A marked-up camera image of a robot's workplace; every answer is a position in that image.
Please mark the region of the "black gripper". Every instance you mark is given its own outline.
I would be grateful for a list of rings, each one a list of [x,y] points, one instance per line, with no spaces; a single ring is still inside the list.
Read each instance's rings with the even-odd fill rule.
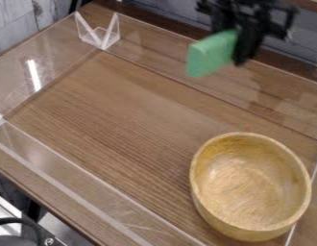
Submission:
[[[284,39],[299,8],[284,0],[197,0],[196,11],[209,17],[209,31],[237,28],[235,66],[255,57],[264,36]]]

